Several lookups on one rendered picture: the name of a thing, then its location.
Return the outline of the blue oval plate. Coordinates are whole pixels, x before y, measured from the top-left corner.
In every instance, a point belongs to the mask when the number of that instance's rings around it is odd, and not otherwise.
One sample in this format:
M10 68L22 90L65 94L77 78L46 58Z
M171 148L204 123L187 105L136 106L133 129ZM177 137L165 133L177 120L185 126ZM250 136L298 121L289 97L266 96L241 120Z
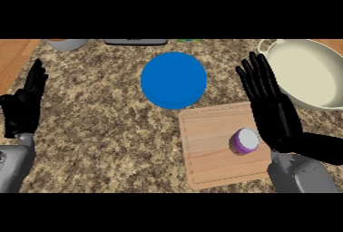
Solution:
M179 110L193 105L207 89L207 71L186 53L156 54L140 74L140 89L161 108Z

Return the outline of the grey round container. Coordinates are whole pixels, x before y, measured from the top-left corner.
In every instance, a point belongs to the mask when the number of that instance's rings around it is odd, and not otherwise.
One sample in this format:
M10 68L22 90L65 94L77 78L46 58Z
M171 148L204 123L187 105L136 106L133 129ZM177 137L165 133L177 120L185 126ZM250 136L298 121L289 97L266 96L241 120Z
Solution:
M47 40L47 43L57 51L74 51L77 50L85 43L87 39L65 39L62 41Z

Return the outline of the cream white pot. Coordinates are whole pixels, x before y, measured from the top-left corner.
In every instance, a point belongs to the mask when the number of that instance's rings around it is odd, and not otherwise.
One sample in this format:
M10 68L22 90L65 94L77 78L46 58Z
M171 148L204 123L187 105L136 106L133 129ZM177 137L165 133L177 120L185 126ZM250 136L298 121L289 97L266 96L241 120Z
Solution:
M263 42L257 53L292 104L315 111L343 111L343 56L310 39L278 39L264 51Z

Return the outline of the wooden cutting board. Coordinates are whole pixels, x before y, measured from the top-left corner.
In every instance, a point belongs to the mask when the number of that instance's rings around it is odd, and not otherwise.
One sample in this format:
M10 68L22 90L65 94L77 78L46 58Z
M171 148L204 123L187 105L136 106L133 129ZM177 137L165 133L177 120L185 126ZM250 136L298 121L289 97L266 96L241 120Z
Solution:
M229 139L241 128L255 129L250 103L238 102L179 112L179 130L187 184L207 189L267 177L270 150L236 156Z

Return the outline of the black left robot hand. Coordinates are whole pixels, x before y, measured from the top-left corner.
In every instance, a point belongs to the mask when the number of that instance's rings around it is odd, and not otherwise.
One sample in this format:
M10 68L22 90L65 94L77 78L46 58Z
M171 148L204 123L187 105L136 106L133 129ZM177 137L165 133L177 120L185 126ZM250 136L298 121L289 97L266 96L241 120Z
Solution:
M35 132L47 79L43 62L35 60L23 87L13 94L0 96L0 107L6 118L4 137L7 139L15 139L17 134Z

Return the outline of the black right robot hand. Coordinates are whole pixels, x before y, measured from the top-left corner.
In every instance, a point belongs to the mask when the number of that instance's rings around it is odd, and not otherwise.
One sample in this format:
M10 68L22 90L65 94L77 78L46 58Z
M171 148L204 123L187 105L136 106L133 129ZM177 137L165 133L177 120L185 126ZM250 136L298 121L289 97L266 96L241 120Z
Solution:
M343 165L343 139L303 132L289 97L281 92L267 60L250 52L235 72L250 99L260 137L279 153L295 153L332 165Z

